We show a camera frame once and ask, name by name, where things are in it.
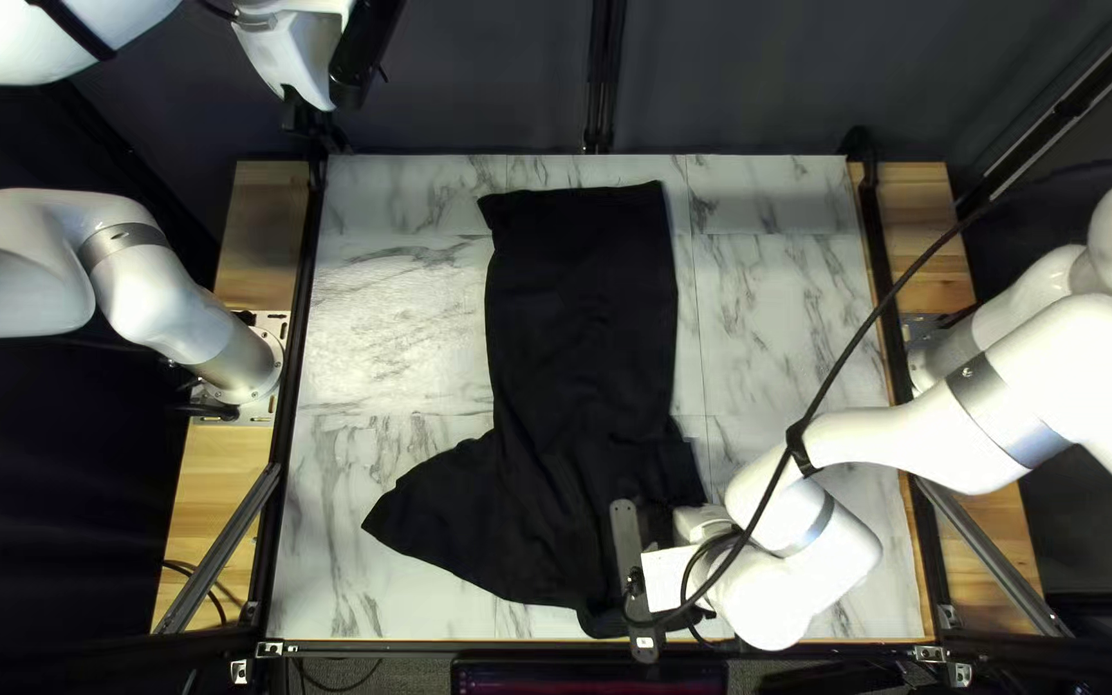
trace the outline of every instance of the black cable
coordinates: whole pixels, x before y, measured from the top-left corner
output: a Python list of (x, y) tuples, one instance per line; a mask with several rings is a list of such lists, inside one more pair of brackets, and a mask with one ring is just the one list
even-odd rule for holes
[(173, 403), (166, 406), (172, 414), (193, 418), (221, 418), (226, 421), (239, 419), (239, 406), (224, 403)]
[[(856, 350), (856, 346), (860, 345), (860, 341), (865, 339), (865, 335), (873, 326), (873, 322), (876, 321), (880, 316), (882, 316), (882, 311), (886, 310), (887, 306), (891, 305), (891, 301), (894, 301), (894, 297), (902, 289), (904, 289), (904, 286), (909, 282), (910, 279), (912, 279), (912, 276), (917, 274), (919, 269), (921, 269), (921, 267), (924, 266), (925, 262), (932, 259), (933, 255), (936, 254), (943, 246), (945, 246), (947, 241), (950, 241), (956, 235), (959, 235), (960, 231), (963, 231), (965, 228), (975, 222), (976, 219), (981, 217), (981, 214), (984, 214), (986, 209), (989, 209), (987, 206), (977, 208), (972, 214), (966, 216), (965, 219), (956, 222), (953, 227), (943, 232), (943, 235), (940, 236), (933, 244), (931, 244), (929, 248), (925, 248), (924, 252), (922, 252), (921, 256), (917, 257), (917, 260), (913, 260), (912, 265), (909, 266), (909, 269), (903, 271), (904, 274), (901, 275), (894, 281), (894, 285), (891, 287), (891, 289), (884, 296), (882, 296), (881, 299), (878, 299), (877, 305), (873, 307), (873, 310), (868, 312), (868, 316), (865, 317), (865, 320), (860, 325), (860, 328), (857, 328), (856, 332), (853, 334), (853, 338), (847, 341), (847, 345), (844, 347), (843, 353), (840, 354), (840, 358), (835, 360), (835, 364), (832, 365), (831, 370), (827, 371), (825, 378), (822, 379), (822, 386), (818, 387), (818, 391), (814, 395), (813, 399), (810, 401), (810, 407), (806, 408), (801, 419), (795, 421), (795, 425), (792, 427), (792, 429), (794, 429), (795, 431), (804, 431), (804, 428), (813, 420), (813, 416), (816, 415), (818, 408), (822, 407), (823, 399), (826, 398), (826, 391), (831, 390), (831, 385), (834, 384), (835, 377), (840, 376), (840, 371), (842, 371), (844, 365), (847, 364), (847, 358), (852, 356), (854, 350)], [(643, 627), (643, 628), (656, 627), (659, 626), (659, 624), (672, 623), (674, 619), (684, 615), (686, 612), (695, 607), (698, 603), (698, 599), (702, 598), (702, 596), (704, 596), (706, 592), (709, 592), (711, 587), (714, 586), (714, 584), (718, 582), (721, 577), (723, 577), (724, 573), (728, 570), (728, 567), (732, 565), (732, 563), (735, 562), (736, 557), (741, 555), (742, 550), (744, 550), (745, 545), (749, 543), (749, 538), (754, 535), (754, 529), (757, 528), (757, 522), (763, 518), (763, 510), (766, 509), (766, 505), (771, 500), (771, 495), (775, 494), (775, 487), (780, 481), (781, 475), (783, 474), (783, 468), (787, 467), (787, 463), (791, 458), (792, 458), (791, 446), (784, 447), (783, 455), (780, 457), (780, 463), (777, 466), (775, 466), (775, 473), (771, 475), (771, 480), (766, 485), (766, 490), (763, 494), (763, 498), (758, 499), (757, 502), (757, 508), (754, 510), (754, 515), (749, 518), (749, 524), (745, 526), (745, 529), (741, 533), (741, 535), (736, 537), (736, 542), (732, 545), (732, 549), (728, 550), (728, 554), (724, 557), (724, 562), (718, 564), (718, 567), (716, 567), (716, 569), (713, 573), (711, 573), (708, 577), (705, 578), (705, 582), (703, 582), (702, 585), (698, 586), (697, 592), (694, 592), (688, 599), (681, 603), (681, 605), (677, 606), (676, 608), (672, 608), (672, 610), (665, 612), (662, 616), (656, 617), (655, 619), (629, 620), (626, 617), (625, 619), (626, 623), (633, 624), (633, 626), (635, 627)], [(686, 565), (685, 567), (685, 577), (688, 577), (689, 573), (692, 572), (692, 566), (693, 562), (691, 560), (689, 564)]]
[[(689, 575), (692, 574), (693, 566), (697, 565), (698, 560), (701, 560), (702, 558), (704, 558), (707, 554), (709, 554), (712, 550), (716, 549), (721, 545), (726, 545), (729, 540), (735, 540), (737, 534), (742, 534), (742, 533), (744, 533), (744, 532), (741, 528), (738, 528), (735, 525), (733, 525), (732, 530), (729, 530), (728, 533), (724, 533), (722, 535), (717, 535), (716, 537), (712, 538), (711, 540), (706, 540), (705, 543), (703, 543), (703, 545), (698, 546), (697, 550), (693, 552), (693, 555), (689, 558), (688, 564), (685, 565), (685, 574), (681, 577), (681, 600), (682, 602), (685, 600), (686, 595), (689, 592)], [(692, 624), (692, 623), (689, 624), (689, 635), (692, 635), (693, 639), (696, 639), (697, 643), (701, 644), (706, 649), (711, 649), (711, 651), (714, 651), (714, 652), (733, 652), (733, 651), (735, 651), (735, 649), (733, 649), (731, 647), (722, 647), (721, 645), (711, 643), (705, 637), (702, 637), (702, 633), (698, 632), (698, 627), (697, 627), (696, 624)], [(725, 639), (724, 642), (737, 642), (738, 643), (738, 641), (739, 641), (739, 638), (737, 637), (737, 638), (733, 638), (733, 639)]]
[[(195, 572), (196, 569), (199, 568), (199, 565), (195, 565), (195, 564), (188, 563), (186, 560), (163, 560), (163, 562), (172, 564), (172, 565), (178, 565), (180, 567), (185, 567), (186, 569), (189, 569), (189, 570), (192, 570), (192, 572)], [(234, 592), (230, 592), (229, 589), (227, 589), (226, 585), (221, 584), (220, 579), (214, 579), (212, 585), (216, 586), (218, 589), (220, 589), (225, 594), (226, 599), (228, 599), (231, 604), (234, 604), (234, 606), (236, 608), (242, 608), (244, 607), (242, 600), (238, 596), (235, 596)]]
[(218, 18), (226, 20), (227, 22), (238, 21), (239, 19), (238, 10), (231, 11), (231, 10), (226, 10), (225, 8), (219, 8), (217, 6), (214, 6), (214, 3), (210, 0), (195, 0), (195, 3), (201, 8), (205, 8), (206, 10), (217, 16)]
[[(162, 567), (168, 570), (175, 570), (179, 574), (186, 574), (189, 578), (193, 574), (191, 570), (185, 569), (183, 567), (170, 563), (169, 560), (162, 560)], [(211, 589), (208, 590), (208, 599), (212, 602), (212, 607), (218, 608), (218, 615), (221, 616), (222, 627), (230, 624), (230, 622), (226, 619), (226, 609), (221, 607), (221, 602), (218, 602), (218, 596)]]
[[(381, 662), (384, 662), (384, 659), (376, 659), (376, 663), (371, 665), (371, 668), (367, 669), (366, 675), (363, 675), (363, 677), (356, 681), (355, 683), (350, 683), (349, 685), (345, 685), (341, 687), (332, 687), (331, 685), (325, 685), (319, 681), (315, 679), (314, 677), (311, 677), (310, 675), (308, 675), (308, 669), (302, 665), (302, 659), (294, 659), (294, 665), (299, 669), (300, 685), (304, 683), (310, 683), (311, 685), (315, 685), (316, 687), (324, 689), (325, 693), (349, 693), (351, 689), (367, 683), (368, 677), (371, 677), (371, 674), (376, 673), (376, 669), (380, 668)], [(304, 693), (306, 693), (306, 687), (302, 687), (302, 689)]]

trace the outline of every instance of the black cloth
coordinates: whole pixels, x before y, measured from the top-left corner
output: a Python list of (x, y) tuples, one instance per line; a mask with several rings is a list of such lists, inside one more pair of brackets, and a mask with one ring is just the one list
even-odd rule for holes
[(510, 602), (598, 624), (622, 596), (612, 500), (657, 513), (653, 538), (672, 533), (673, 506), (705, 504), (668, 416), (677, 290), (664, 189), (520, 190), (479, 209), (496, 245), (496, 426), (401, 476), (363, 528)]

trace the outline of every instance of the black wall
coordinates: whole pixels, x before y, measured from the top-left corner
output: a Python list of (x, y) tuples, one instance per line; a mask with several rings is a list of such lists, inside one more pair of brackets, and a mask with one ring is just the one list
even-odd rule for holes
[[(590, 0), (409, 0), (356, 150), (577, 150)], [(1112, 0), (646, 0), (628, 6), (622, 152), (831, 152), (870, 126), (963, 188), (1112, 42)], [(220, 230), (234, 161), (300, 152), (228, 24), (183, 2), (75, 82)]]
[[(211, 278), (215, 241), (95, 140), (96, 116), (64, 93), (0, 89), (0, 188), (141, 200), (189, 272)], [(0, 341), (0, 647), (149, 629), (187, 431), (166, 410), (183, 375), (158, 357), (99, 317), (67, 337)]]

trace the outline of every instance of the white marble tile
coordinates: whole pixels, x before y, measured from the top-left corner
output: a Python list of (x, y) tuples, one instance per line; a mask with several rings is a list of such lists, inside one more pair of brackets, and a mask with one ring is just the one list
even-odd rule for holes
[(685, 155), (510, 155), (505, 173), (509, 190), (637, 186), (659, 181), (667, 195), (672, 231), (689, 231)]
[(858, 230), (842, 157), (689, 155), (686, 170), (694, 232)]
[(647, 181), (664, 185), (668, 221), (672, 226), (672, 259), (676, 266), (676, 287), (679, 292), (672, 415), (699, 416), (705, 414), (705, 406), (685, 156), (510, 155), (508, 172), (505, 175), (505, 185), (509, 190), (637, 186)]
[(326, 228), (490, 234), (477, 199), (504, 190), (504, 156), (329, 157)]
[(290, 639), (492, 639), (503, 602), (359, 528), (396, 479), (490, 416), (300, 410), (281, 516), (270, 633)]
[[(794, 421), (872, 308), (856, 235), (693, 235), (708, 416)], [(877, 336), (824, 409), (884, 406)]]
[(492, 410), (486, 236), (321, 235), (300, 403), (344, 414)]
[[(708, 494), (718, 498), (735, 466), (781, 438), (868, 310), (864, 254), (854, 215), (843, 218), (832, 209), (818, 218), (788, 203), (812, 199), (822, 186), (822, 206), (838, 206), (833, 186), (814, 185), (820, 176), (830, 181), (842, 161), (729, 160), (332, 159), (272, 635), (584, 638), (574, 610), (503, 602), (379, 545), (358, 528), (406, 469), (490, 427), (484, 287), (492, 242), (475, 206), (479, 196), (510, 188), (664, 181), (681, 292), (672, 411)], [(804, 173), (798, 176), (800, 168)], [(691, 198), (685, 173), (694, 181), (694, 172), (704, 188), (694, 186)], [(742, 182), (749, 176), (763, 177), (763, 183)], [(748, 205), (746, 195), (753, 196)], [(780, 198), (770, 201), (772, 210), (767, 196)], [(827, 225), (835, 229), (837, 215), (847, 220), (848, 234), (808, 235)], [(822, 221), (806, 224), (816, 219)], [(872, 335), (826, 407), (884, 404), (881, 369)], [(865, 584), (815, 618), (810, 635), (919, 636), (912, 547), (893, 471), (852, 466), (821, 476), (878, 534), (885, 558)], [(702, 632), (708, 638), (732, 635), (722, 620), (703, 624)]]
[(672, 374), (672, 415), (701, 416), (706, 413), (702, 380), (702, 337), (698, 320), (696, 266), (693, 235), (672, 238), (672, 260), (676, 266), (676, 368)]
[[(708, 419), (706, 447), (719, 497), (738, 467), (783, 441), (788, 424), (749, 416)], [(852, 592), (813, 618), (806, 638), (922, 637), (921, 597), (898, 473), (844, 464), (827, 467), (814, 480), (873, 530), (882, 542), (882, 559)]]

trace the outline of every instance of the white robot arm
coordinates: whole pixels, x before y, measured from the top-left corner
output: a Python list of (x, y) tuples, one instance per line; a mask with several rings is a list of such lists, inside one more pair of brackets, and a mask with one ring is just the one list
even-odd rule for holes
[(982, 305), (930, 347), (910, 351), (912, 385), (919, 391), (957, 369), (1036, 311), (1070, 294), (1112, 294), (1112, 189), (1098, 203), (1089, 244), (1062, 246), (1029, 267), (1004, 292)]
[[(97, 63), (47, 8), (85, 27), (101, 51), (118, 50), (173, 12), (180, 0), (0, 0), (0, 85), (33, 86)], [(317, 109), (332, 111), (329, 61), (354, 0), (239, 0), (232, 23), (244, 52), (281, 97), (290, 86)]]
[[(914, 401), (821, 416), (803, 443), (812, 468), (881, 464), (970, 495), (1007, 485), (1072, 444), (1112, 474), (1112, 297), (1060, 299)], [(682, 539), (701, 543), (716, 523), (745, 526), (784, 449), (778, 445), (733, 477), (718, 517), (707, 508), (678, 509)], [(881, 557), (873, 532), (815, 480), (795, 465), (783, 470), (753, 544), (705, 595), (755, 647), (794, 643)], [(685, 520), (696, 514), (712, 522)], [(725, 554), (726, 547), (699, 562), (689, 592)]]
[(195, 285), (142, 206), (69, 190), (0, 190), (0, 338), (76, 330), (100, 307), (241, 404), (277, 383), (280, 356)]

